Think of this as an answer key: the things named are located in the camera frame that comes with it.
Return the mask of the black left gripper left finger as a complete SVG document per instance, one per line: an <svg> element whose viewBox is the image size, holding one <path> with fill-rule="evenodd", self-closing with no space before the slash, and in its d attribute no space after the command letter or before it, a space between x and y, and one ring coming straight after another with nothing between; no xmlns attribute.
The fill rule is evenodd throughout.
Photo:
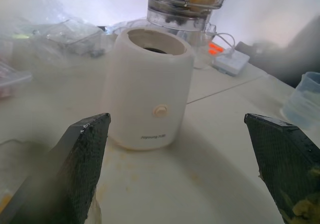
<svg viewBox="0 0 320 224"><path fill-rule="evenodd" d="M27 176L1 223L84 223L99 181L111 116L82 119Z"/></svg>

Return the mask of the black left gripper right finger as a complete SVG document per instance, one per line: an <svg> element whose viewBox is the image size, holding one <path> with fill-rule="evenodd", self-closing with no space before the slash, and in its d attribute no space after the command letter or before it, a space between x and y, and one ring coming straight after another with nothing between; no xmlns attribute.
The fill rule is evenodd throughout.
<svg viewBox="0 0 320 224"><path fill-rule="evenodd" d="M297 127L248 113L244 117L258 163L285 223L319 223L319 148Z"/></svg>

